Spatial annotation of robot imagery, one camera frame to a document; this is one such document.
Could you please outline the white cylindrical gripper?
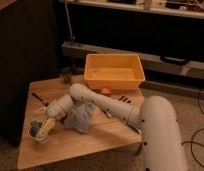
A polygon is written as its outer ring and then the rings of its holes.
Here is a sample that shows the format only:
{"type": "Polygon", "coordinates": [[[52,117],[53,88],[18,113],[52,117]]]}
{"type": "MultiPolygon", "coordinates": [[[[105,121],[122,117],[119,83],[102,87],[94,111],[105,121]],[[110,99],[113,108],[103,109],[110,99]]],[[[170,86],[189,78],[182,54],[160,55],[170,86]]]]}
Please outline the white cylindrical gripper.
{"type": "Polygon", "coordinates": [[[73,107],[73,100],[69,95],[64,95],[55,99],[47,106],[47,115],[52,118],[46,119],[40,128],[37,136],[45,137],[49,131],[55,126],[55,119],[61,119],[66,116],[69,110],[73,107]]]}

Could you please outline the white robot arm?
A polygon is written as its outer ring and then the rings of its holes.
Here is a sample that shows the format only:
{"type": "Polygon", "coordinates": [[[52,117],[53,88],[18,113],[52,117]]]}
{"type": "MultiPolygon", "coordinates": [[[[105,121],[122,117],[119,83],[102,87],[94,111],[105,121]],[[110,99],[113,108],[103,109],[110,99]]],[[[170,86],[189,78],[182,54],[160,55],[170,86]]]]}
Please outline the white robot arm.
{"type": "Polygon", "coordinates": [[[140,107],[96,93],[75,83],[69,92],[46,108],[37,140],[49,135],[55,122],[65,118],[65,126],[87,133],[91,122],[91,105],[111,114],[126,126],[142,133],[145,168],[149,171],[187,171],[182,138],[172,104],[161,96],[147,98],[140,107]]]}

